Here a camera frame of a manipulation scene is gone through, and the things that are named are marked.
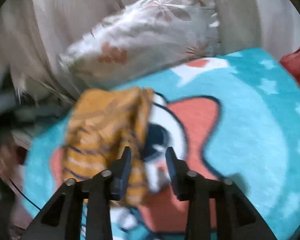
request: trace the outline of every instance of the cartoon eye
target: cartoon eye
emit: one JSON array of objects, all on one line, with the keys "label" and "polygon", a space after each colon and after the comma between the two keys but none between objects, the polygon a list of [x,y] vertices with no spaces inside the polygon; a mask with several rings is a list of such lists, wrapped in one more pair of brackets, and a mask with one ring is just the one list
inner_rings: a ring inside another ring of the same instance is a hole
[{"label": "cartoon eye", "polygon": [[159,192],[170,182],[165,154],[169,146],[175,148],[179,159],[186,158],[186,135],[177,117],[166,107],[166,101],[156,94],[149,117],[149,129],[144,151],[148,186],[151,192]]},{"label": "cartoon eye", "polygon": [[161,157],[169,145],[169,133],[161,125],[151,123],[148,128],[148,135],[145,149],[142,153],[142,160],[149,162]]}]

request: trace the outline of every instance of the pillow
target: pillow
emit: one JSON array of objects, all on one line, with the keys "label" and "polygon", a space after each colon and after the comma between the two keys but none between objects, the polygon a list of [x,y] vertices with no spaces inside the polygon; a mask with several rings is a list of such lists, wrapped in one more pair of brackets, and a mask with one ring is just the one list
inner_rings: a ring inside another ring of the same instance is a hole
[{"label": "pillow", "polygon": [[103,19],[60,55],[90,87],[110,89],[193,58],[219,53],[214,0],[139,0]]}]

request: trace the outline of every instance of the orange striped cloth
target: orange striped cloth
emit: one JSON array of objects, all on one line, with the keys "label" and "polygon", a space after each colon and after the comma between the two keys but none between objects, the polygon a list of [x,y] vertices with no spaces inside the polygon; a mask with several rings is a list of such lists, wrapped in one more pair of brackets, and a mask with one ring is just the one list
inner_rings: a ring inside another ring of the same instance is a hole
[{"label": "orange striped cloth", "polygon": [[146,141],[153,90],[87,90],[74,107],[66,135],[63,180],[92,178],[132,151],[132,169],[125,202],[141,204],[148,192],[140,150]]}]

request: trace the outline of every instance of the black cable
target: black cable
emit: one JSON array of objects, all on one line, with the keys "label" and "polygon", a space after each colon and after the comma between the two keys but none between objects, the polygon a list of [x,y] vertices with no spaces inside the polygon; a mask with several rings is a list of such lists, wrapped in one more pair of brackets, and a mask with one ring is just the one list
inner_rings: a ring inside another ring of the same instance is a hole
[{"label": "black cable", "polygon": [[41,209],[36,205],[34,204],[30,199],[28,199],[25,194],[22,193],[22,191],[20,189],[18,189],[18,187],[16,186],[16,184],[13,183],[13,181],[10,179],[10,182],[11,184],[16,188],[16,190],[27,200],[29,201],[33,206],[35,206],[37,209],[39,209],[41,211]]}]

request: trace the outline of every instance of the cartoon rug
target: cartoon rug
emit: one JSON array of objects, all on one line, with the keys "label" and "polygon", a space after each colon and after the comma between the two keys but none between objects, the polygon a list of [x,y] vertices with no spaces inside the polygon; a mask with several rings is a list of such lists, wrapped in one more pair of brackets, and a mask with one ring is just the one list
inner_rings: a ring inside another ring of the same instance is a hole
[{"label": "cartoon rug", "polygon": [[[167,187],[168,146],[206,178],[231,177],[278,240],[293,235],[300,225],[300,88],[279,63],[261,49],[248,49],[182,64],[117,89],[131,86],[157,93],[143,154],[153,194],[147,206],[111,209],[114,239],[184,238],[187,203]],[[55,190],[49,160],[63,144],[67,122],[36,138],[26,160],[24,192],[41,207]],[[24,205],[37,214],[26,200]],[[211,226],[216,227],[213,212]]]}]

